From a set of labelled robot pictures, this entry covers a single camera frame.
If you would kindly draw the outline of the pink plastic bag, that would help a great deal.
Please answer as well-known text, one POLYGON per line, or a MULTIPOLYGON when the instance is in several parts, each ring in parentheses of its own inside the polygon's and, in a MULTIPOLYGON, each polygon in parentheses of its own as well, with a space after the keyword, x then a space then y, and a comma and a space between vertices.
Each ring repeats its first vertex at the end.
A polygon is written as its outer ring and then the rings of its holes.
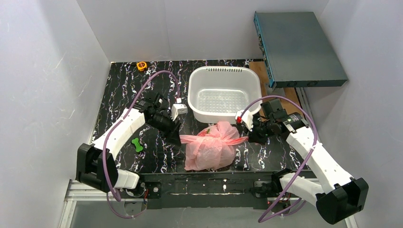
POLYGON ((197 135, 180 135, 181 143, 186 145, 184 169, 202 171, 229 166, 235 159, 234 147, 248 139, 227 121, 219 121, 197 135))

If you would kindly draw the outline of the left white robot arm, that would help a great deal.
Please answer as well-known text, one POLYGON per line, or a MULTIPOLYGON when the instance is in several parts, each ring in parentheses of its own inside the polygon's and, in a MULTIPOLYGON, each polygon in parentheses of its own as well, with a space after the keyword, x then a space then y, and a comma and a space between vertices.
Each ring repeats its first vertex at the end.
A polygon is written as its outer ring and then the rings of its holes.
POLYGON ((157 129, 166 142, 181 145, 178 116, 187 113, 187 106, 178 99, 169 109, 163 101, 160 93, 136 101, 132 108, 124 109, 103 135, 91 144, 81 144, 77 150, 76 180, 106 193, 115 189, 135 189, 140 176, 118 169, 115 160, 138 129, 149 125, 157 129))

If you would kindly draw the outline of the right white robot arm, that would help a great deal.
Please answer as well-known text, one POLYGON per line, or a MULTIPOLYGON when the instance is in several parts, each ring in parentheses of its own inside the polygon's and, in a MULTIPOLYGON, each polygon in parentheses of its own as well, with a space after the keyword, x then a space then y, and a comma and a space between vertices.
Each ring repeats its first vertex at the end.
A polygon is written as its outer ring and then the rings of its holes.
POLYGON ((258 99, 264 117, 248 109, 237 112, 237 124, 246 127, 249 142, 265 144, 269 137, 279 135, 303 158, 317 177, 317 182, 300 176, 302 168, 283 169, 273 173, 269 181, 256 181, 251 192, 257 198, 277 194, 270 204, 273 209, 283 195, 298 197, 298 203, 310 203, 329 224, 336 224, 364 209, 369 186, 363 178, 354 178, 327 152, 318 140, 311 118, 302 110, 288 114, 281 105, 281 96, 270 95, 268 101, 258 99))

